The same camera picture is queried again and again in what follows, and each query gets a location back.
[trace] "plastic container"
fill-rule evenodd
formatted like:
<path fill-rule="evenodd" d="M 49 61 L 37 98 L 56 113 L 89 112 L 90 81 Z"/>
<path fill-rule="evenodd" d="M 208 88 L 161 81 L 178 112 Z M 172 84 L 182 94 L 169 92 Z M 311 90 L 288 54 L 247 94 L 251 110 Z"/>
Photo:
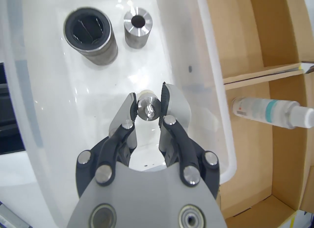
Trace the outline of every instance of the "plastic container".
<path fill-rule="evenodd" d="M 235 98 L 232 111 L 243 118 L 287 129 L 314 126 L 314 109 L 300 106 L 296 101 Z"/>
<path fill-rule="evenodd" d="M 228 107 L 206 0 L 0 0 L 0 42 L 20 132 L 50 212 L 65 227 L 78 202 L 78 154 L 108 135 L 110 122 L 130 92 L 162 83 L 183 90 L 192 110 L 189 136 L 214 151 L 221 183 L 236 171 Z M 97 66 L 68 45 L 67 15 L 95 7 L 112 23 L 117 59 Z M 123 16 L 146 9 L 154 27 L 142 49 L 125 43 Z M 162 166 L 158 121 L 136 119 L 138 147 L 130 167 Z"/>

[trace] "white bottle cap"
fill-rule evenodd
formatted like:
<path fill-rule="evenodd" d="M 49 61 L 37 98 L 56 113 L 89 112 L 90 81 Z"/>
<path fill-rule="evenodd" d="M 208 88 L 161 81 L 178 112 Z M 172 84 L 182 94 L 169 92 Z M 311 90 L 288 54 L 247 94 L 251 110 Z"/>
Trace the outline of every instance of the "white bottle cap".
<path fill-rule="evenodd" d="M 314 126 L 314 109 L 295 106 L 291 110 L 290 123 L 295 127 L 312 128 Z"/>

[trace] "cardboard box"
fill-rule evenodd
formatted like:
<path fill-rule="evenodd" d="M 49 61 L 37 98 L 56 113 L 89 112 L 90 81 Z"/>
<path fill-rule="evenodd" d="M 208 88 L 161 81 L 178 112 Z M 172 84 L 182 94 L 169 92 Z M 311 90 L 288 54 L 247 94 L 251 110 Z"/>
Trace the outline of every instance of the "cardboard box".
<path fill-rule="evenodd" d="M 314 107 L 314 73 L 303 74 L 300 67 L 302 61 L 314 61 L 304 0 L 207 2 L 229 105 L 235 97 L 252 96 Z M 227 225 L 279 227 L 301 202 L 310 203 L 305 198 L 314 187 L 314 130 L 273 127 L 232 113 L 230 117 L 237 172 L 220 187 Z"/>

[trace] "hole in cylinder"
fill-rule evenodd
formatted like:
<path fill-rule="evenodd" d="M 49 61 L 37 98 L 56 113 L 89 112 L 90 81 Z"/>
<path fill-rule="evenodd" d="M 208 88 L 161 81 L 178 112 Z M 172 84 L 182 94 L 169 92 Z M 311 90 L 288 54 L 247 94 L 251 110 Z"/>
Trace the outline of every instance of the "hole in cylinder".
<path fill-rule="evenodd" d="M 193 217 L 193 216 L 188 217 L 187 223 L 189 224 L 190 227 L 194 227 L 194 225 L 196 224 L 195 217 Z"/>
<path fill-rule="evenodd" d="M 72 34 L 82 44 L 96 44 L 104 33 L 101 20 L 90 14 L 80 16 L 74 23 Z"/>
<path fill-rule="evenodd" d="M 145 25 L 145 19 L 141 15 L 135 15 L 132 17 L 131 23 L 136 28 L 142 28 Z"/>

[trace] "spray bottle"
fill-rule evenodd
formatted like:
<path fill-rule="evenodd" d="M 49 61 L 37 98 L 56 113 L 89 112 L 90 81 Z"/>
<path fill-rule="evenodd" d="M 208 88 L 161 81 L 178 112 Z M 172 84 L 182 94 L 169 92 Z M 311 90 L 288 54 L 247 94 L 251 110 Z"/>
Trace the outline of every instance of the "spray bottle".
<path fill-rule="evenodd" d="M 314 126 L 314 109 L 300 106 L 296 101 L 235 98 L 232 111 L 243 118 L 288 129 Z"/>

